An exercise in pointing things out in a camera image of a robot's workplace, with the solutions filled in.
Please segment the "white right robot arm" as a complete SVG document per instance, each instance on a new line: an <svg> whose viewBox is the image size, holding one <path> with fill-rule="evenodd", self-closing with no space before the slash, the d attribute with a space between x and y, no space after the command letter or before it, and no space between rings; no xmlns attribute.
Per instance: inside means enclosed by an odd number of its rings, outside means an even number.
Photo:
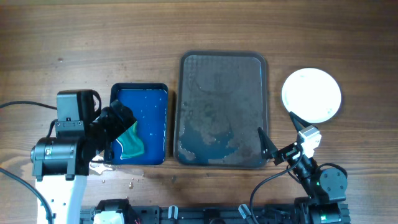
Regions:
<svg viewBox="0 0 398 224"><path fill-rule="evenodd" d="M347 171L332 163L318 165L313 155L321 142L320 131L293 112L289 116L297 139L273 156L275 165L289 165L289 171L307 194L295 199L292 223L349 223L348 206L342 204L346 200Z"/></svg>

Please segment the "white plate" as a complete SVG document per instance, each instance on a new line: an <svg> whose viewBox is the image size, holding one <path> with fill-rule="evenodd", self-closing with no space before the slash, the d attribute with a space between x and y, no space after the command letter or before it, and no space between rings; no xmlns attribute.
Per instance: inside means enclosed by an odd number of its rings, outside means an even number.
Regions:
<svg viewBox="0 0 398 224"><path fill-rule="evenodd" d="M323 123L339 110L342 95L336 80L317 68L302 68L287 77L281 98L287 111L309 123Z"/></svg>

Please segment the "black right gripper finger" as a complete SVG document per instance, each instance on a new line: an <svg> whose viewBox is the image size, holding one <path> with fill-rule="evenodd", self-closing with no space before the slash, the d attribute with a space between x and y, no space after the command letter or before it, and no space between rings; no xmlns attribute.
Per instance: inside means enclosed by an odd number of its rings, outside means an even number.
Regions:
<svg viewBox="0 0 398 224"><path fill-rule="evenodd" d="M273 159L276 157L278 149L265 133L265 131L258 127L257 129L260 143L261 143L261 156L263 159Z"/></svg>
<svg viewBox="0 0 398 224"><path fill-rule="evenodd" d="M297 116L293 111L289 112L290 119L297 131L301 131L305 128L311 127L312 124Z"/></svg>

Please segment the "green sponge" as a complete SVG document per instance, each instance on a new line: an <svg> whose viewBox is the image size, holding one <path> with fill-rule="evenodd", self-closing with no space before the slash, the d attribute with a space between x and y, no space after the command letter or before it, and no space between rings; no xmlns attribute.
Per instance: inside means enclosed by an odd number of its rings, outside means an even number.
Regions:
<svg viewBox="0 0 398 224"><path fill-rule="evenodd" d="M144 143L137 133L137 121L128 128L116 141L121 146L121 159L131 159L145 153Z"/></svg>

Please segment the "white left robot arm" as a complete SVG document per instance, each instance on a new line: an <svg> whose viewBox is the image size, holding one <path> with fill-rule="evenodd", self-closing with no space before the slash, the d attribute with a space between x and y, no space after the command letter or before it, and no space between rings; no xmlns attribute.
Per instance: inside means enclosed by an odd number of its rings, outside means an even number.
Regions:
<svg viewBox="0 0 398 224"><path fill-rule="evenodd" d="M100 153L111 155L110 145L121 137L132 137L133 112L118 100L95 108L94 101L60 100L57 119L46 136L32 148L32 175L36 178L38 223L79 223L90 163Z"/></svg>

